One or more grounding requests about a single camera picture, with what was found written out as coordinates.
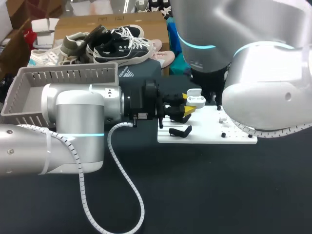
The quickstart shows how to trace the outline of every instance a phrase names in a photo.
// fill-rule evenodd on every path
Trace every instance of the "plastic crate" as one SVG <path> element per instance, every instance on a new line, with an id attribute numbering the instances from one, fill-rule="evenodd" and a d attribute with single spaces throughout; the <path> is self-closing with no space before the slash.
<path id="1" fill-rule="evenodd" d="M 55 127 L 41 112 L 41 94 L 50 83 L 118 85 L 117 63 L 23 67 L 15 77 L 1 115 L 5 123 Z"/>

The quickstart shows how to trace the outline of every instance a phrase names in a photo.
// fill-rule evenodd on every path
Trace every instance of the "sneaker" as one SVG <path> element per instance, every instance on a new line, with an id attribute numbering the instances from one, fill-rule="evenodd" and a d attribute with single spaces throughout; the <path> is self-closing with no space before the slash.
<path id="1" fill-rule="evenodd" d="M 89 59 L 89 63 L 93 63 L 93 52 L 96 46 L 105 45 L 113 39 L 121 38 L 121 37 L 135 37 L 142 38 L 144 37 L 143 29 L 138 25 L 126 25 L 120 28 L 116 28 L 113 30 L 106 31 L 101 33 L 96 38 L 91 40 L 86 48 L 86 56 Z"/>
<path id="2" fill-rule="evenodd" d="M 153 55 L 150 40 L 134 37 L 117 38 L 94 49 L 94 63 L 116 62 L 118 66 L 139 64 Z"/>
<path id="3" fill-rule="evenodd" d="M 62 65 L 74 65 L 74 64 L 82 64 L 78 59 L 73 59 L 73 60 L 66 60 L 66 61 L 61 61 L 58 63 L 58 66 Z"/>
<path id="4" fill-rule="evenodd" d="M 161 0 L 161 13 L 166 20 L 173 16 L 170 0 Z"/>
<path id="5" fill-rule="evenodd" d="M 149 7 L 151 11 L 160 11 L 161 0 L 149 0 Z"/>
<path id="6" fill-rule="evenodd" d="M 162 48 L 162 41 L 158 39 L 151 40 L 153 46 L 155 47 L 155 51 L 158 52 Z"/>
<path id="7" fill-rule="evenodd" d="M 59 60 L 61 46 L 45 50 L 32 50 L 27 67 L 35 66 L 55 66 Z"/>
<path id="8" fill-rule="evenodd" d="M 66 36 L 60 49 L 60 53 L 63 57 L 60 61 L 78 58 L 84 53 L 88 42 L 105 31 L 107 31 L 107 29 L 99 25 L 91 33 L 76 33 Z"/>
<path id="9" fill-rule="evenodd" d="M 172 51 L 157 52 L 156 50 L 154 50 L 153 55 L 151 57 L 151 59 L 160 62 L 161 68 L 168 67 L 171 63 L 173 63 L 175 58 L 176 56 Z"/>
<path id="10" fill-rule="evenodd" d="M 136 12 L 149 12 L 148 0 L 136 0 Z"/>

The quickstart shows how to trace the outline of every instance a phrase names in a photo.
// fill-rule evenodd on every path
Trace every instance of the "black cloth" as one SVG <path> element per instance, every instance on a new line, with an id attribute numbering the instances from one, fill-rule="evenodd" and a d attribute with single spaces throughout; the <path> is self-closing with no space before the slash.
<path id="1" fill-rule="evenodd" d="M 170 93 L 193 87 L 183 77 L 160 83 Z M 311 233 L 311 130 L 256 145 L 159 144 L 156 133 L 156 121 L 141 121 L 112 138 L 144 200 L 140 234 Z M 137 198 L 107 148 L 103 167 L 85 182 L 98 224 L 114 233 L 137 224 Z M 1 178 L 0 233 L 96 234 L 82 208 L 78 175 Z"/>

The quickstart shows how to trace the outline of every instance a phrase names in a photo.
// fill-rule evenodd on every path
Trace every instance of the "robotic arm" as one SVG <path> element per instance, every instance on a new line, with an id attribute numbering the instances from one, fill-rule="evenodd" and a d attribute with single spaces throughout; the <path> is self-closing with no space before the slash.
<path id="1" fill-rule="evenodd" d="M 312 122 L 312 7 L 305 0 L 172 0 L 193 82 L 241 124 Z"/>

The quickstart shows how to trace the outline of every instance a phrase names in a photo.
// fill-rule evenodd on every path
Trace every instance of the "black bracket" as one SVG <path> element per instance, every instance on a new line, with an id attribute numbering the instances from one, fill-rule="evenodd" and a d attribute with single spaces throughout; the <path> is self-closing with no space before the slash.
<path id="1" fill-rule="evenodd" d="M 170 128 L 169 133 L 172 137 L 181 137 L 186 138 L 192 131 L 192 126 L 188 126 L 188 128 L 183 132 L 175 128 Z"/>
<path id="2" fill-rule="evenodd" d="M 174 121 L 174 122 L 177 122 L 177 123 L 186 124 L 187 121 L 189 121 L 189 119 L 190 119 L 191 116 L 192 116 L 192 115 L 188 115 L 188 116 L 186 116 L 186 117 L 184 117 L 184 118 L 177 118 L 177 117 L 175 117 L 175 116 L 170 116 L 170 120 L 172 120 L 172 121 Z"/>

